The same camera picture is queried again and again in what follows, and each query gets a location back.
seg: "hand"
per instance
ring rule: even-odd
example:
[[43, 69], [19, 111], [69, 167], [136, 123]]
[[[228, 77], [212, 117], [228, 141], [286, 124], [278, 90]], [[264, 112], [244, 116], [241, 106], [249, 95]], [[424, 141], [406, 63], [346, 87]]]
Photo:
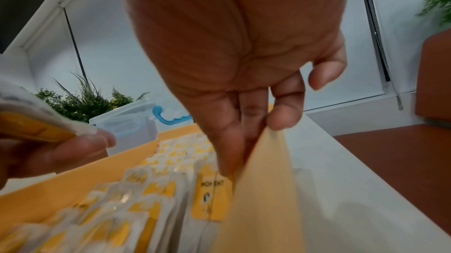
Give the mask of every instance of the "hand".
[[114, 145], [116, 138], [104, 130], [63, 143], [0, 140], [0, 189], [9, 178], [59, 173], [104, 158], [101, 154]]
[[[170, 91], [213, 143], [223, 175], [244, 163], [263, 128], [303, 112], [299, 68], [319, 90], [346, 68], [345, 0], [125, 0], [134, 30]], [[275, 97], [268, 115], [268, 87]]]

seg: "chair seat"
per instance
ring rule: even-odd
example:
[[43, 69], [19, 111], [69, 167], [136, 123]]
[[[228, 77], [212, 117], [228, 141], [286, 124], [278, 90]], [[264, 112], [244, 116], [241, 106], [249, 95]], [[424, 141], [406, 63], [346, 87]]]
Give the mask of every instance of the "chair seat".
[[451, 130], [429, 125], [334, 137], [451, 235]]

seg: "chair backrest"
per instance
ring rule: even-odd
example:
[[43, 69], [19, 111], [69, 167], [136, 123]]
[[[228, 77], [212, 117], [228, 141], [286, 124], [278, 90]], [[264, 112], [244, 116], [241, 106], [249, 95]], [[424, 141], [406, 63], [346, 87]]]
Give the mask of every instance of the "chair backrest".
[[451, 122], [451, 29], [424, 42], [416, 97], [416, 115]]

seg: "brown sofa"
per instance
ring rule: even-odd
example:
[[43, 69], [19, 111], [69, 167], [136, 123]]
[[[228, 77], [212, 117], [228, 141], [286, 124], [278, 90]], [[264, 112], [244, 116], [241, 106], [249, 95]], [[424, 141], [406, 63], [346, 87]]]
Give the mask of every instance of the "brown sofa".
[[[423, 45], [415, 114], [451, 122], [451, 30]], [[423, 124], [335, 139], [451, 235], [450, 128]]]

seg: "white table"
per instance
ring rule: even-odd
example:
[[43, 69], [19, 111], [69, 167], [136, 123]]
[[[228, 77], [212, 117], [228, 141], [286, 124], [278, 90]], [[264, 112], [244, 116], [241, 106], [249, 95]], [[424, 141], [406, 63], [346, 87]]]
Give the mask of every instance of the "white table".
[[307, 253], [450, 253], [451, 237], [306, 115], [285, 132]]

